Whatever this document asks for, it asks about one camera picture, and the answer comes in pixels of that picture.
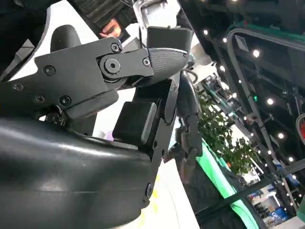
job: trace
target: person's hand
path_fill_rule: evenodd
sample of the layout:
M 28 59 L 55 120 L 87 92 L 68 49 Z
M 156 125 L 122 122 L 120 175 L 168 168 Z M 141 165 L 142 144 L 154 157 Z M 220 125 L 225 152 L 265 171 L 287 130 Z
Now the person's hand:
M 102 37 L 116 37 L 118 38 L 122 32 L 120 25 L 116 19 L 111 19 L 111 21 L 103 28 L 100 35 Z

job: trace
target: leaves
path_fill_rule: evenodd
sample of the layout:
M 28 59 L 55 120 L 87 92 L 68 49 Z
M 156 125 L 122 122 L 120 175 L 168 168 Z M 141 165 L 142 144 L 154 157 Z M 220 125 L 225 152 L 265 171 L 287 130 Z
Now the leaves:
M 227 126 L 226 117 L 222 111 L 214 108 L 213 100 L 208 96 L 200 99 L 202 118 L 199 121 L 199 131 L 210 148 L 227 163 L 236 174 L 247 173 L 254 157 L 254 150 L 245 139 L 241 138 L 232 142 L 232 130 Z

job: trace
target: person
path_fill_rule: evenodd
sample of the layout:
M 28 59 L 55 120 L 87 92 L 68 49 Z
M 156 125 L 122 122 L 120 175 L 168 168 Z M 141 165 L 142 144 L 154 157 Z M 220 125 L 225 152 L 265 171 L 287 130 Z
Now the person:
M 0 0 L 0 75 L 30 39 L 36 46 L 46 22 L 46 9 L 60 0 Z M 129 0 L 68 0 L 101 39 L 128 38 L 125 28 L 135 20 Z
M 136 22 L 129 0 L 69 0 L 69 3 L 99 38 L 122 39 L 125 28 Z

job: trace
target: black robotic arm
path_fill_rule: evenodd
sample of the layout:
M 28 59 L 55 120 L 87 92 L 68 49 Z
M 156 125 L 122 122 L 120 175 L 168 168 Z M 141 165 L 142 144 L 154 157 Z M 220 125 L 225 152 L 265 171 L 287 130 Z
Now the black robotic arm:
M 0 84 L 0 228 L 125 224 L 149 204 L 188 53 L 121 53 L 115 38 L 76 46 L 70 26 L 54 34 L 64 34 L 72 45 L 61 40 L 53 46 L 60 50 L 36 58 L 35 74 Z M 130 87 L 137 90 L 121 111 L 115 141 L 70 129 L 75 120 L 116 102 L 118 89 Z M 42 115 L 46 122 L 35 120 Z

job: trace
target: black plastic cover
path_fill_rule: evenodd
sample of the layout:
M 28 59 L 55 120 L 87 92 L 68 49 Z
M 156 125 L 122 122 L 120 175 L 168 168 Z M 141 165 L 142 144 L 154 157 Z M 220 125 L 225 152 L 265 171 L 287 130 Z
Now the black plastic cover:
M 113 130 L 113 137 L 136 146 L 144 145 L 149 137 L 157 112 L 151 102 L 125 102 Z
M 44 122 L 0 118 L 0 228 L 102 229 L 137 218 L 149 157 Z

